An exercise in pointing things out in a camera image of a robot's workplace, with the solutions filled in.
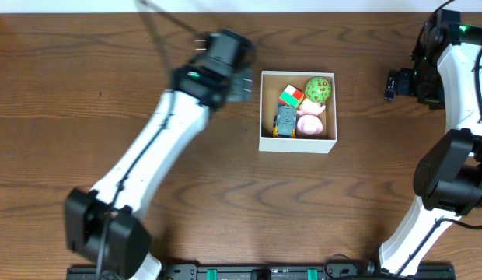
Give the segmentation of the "multicolour puzzle cube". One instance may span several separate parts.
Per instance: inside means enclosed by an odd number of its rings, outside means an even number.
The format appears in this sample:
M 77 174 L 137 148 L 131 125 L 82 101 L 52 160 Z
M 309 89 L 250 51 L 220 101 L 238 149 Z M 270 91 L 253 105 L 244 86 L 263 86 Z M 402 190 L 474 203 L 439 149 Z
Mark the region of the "multicolour puzzle cube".
M 290 106 L 298 109 L 302 101 L 305 99 L 305 94 L 292 85 L 287 85 L 278 97 L 279 106 Z

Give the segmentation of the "pink white duck toy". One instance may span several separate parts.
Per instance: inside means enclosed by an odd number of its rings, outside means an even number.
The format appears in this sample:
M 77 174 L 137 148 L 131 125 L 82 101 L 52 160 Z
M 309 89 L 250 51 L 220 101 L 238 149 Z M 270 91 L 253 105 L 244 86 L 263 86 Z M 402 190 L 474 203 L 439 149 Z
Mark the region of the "pink white duck toy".
M 297 132 L 304 135 L 316 135 L 323 131 L 323 123 L 320 115 L 326 106 L 315 103 L 310 99 L 304 99 L 297 110 Z

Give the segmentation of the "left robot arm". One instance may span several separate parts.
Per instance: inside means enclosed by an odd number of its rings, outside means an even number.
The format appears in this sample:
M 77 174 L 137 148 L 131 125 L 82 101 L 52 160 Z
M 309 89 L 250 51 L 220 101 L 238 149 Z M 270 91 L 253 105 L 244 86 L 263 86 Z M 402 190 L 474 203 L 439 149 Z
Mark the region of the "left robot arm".
M 163 265 L 152 256 L 142 220 L 179 155 L 225 104 L 255 55 L 254 43 L 230 30 L 207 35 L 203 52 L 171 71 L 169 88 L 117 164 L 89 191 L 69 193 L 67 247 L 94 267 L 68 268 L 68 279 L 160 277 Z

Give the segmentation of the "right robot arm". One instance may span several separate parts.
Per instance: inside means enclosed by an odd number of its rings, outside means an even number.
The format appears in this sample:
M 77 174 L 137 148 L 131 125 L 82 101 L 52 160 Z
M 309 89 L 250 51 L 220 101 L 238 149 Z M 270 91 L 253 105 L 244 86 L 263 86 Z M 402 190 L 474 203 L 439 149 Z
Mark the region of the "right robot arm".
M 451 225 L 482 208 L 482 27 L 437 8 L 410 54 L 414 65 L 389 72 L 384 97 L 409 96 L 445 111 L 445 134 L 418 163 L 415 199 L 395 233 L 379 247 L 377 276 L 448 279 L 446 268 L 423 265 L 424 255 Z

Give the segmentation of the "yellow grey toy car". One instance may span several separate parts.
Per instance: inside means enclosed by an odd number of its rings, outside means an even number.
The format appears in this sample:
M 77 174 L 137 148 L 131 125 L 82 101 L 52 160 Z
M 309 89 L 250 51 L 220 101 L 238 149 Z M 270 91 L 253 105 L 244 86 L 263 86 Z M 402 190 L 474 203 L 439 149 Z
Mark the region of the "yellow grey toy car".
M 275 138 L 294 138 L 296 122 L 297 110 L 291 106 L 280 106 L 274 117 L 272 135 Z

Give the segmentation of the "green ball with red numbers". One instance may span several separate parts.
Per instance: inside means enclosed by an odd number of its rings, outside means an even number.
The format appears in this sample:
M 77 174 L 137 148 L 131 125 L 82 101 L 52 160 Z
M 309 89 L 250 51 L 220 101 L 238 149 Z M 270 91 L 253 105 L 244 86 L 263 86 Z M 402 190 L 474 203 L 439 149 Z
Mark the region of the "green ball with red numbers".
M 314 103 L 325 103 L 326 100 L 331 96 L 331 93 L 331 81 L 325 77 L 313 77 L 306 83 L 306 99 Z

